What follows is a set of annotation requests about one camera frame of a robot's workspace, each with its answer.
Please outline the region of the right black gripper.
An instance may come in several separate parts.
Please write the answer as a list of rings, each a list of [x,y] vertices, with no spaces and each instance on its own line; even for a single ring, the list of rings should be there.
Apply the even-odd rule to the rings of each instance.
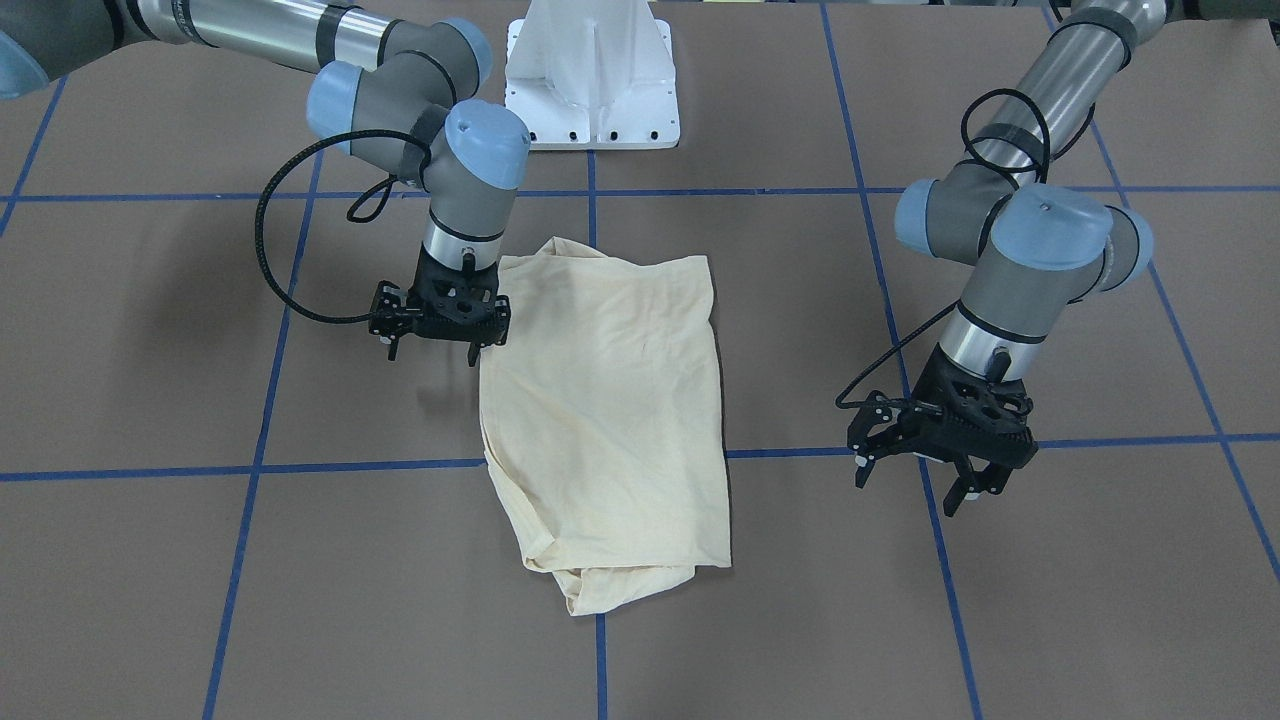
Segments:
[[[509,299],[499,293],[498,265],[477,270],[466,261],[456,270],[419,254],[413,283],[408,291],[410,329],[428,340],[467,342],[467,365],[475,368],[485,345],[507,340]],[[401,336],[384,336],[387,359],[397,360]]]

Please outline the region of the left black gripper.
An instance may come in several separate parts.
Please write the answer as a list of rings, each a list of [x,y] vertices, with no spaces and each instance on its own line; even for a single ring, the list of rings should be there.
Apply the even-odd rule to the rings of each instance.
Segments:
[[[974,375],[934,347],[914,384],[911,409],[900,414],[908,452],[942,462],[977,457],[1011,469],[1024,468],[1034,457],[1038,445],[1027,421],[1033,402],[1023,380],[1005,377],[1011,366],[1009,350],[997,347],[987,365],[992,377]],[[863,489],[877,464],[876,448],[858,446],[852,452],[854,484]],[[988,489],[986,469],[975,470],[970,464],[956,464],[955,469],[957,477],[943,497],[946,518]]]

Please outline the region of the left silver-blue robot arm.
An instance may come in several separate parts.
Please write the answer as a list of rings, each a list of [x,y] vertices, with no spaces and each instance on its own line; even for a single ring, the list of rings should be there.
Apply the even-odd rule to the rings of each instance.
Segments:
[[[1180,20],[1276,19],[1275,1],[1074,1],[1044,50],[941,179],[908,186],[895,211],[899,241],[972,274],[938,314],[943,331],[911,391],[874,391],[851,409],[847,447],[864,487],[878,461],[915,455],[951,464],[943,500],[1000,495],[1038,445],[1024,379],[1070,304],[1135,279],[1155,251],[1139,214],[1050,183],[1052,164],[1087,131],[1106,85],[1137,49]]]

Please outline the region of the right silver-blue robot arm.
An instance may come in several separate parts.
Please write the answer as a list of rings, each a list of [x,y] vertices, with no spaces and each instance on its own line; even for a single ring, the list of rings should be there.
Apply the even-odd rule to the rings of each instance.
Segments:
[[[3,97],[45,88],[143,41],[225,49],[312,76],[306,120],[316,141],[271,177],[255,211],[259,269],[293,313],[364,324],[389,357],[410,334],[466,343],[470,365],[506,342],[512,311],[498,265],[532,140],[515,113],[477,96],[493,69],[480,28],[458,18],[421,26],[352,1],[5,1]],[[412,284],[383,281],[370,309],[352,316],[293,300],[265,249],[278,186],[329,147],[384,173],[367,197],[385,202],[396,184],[430,196]]]

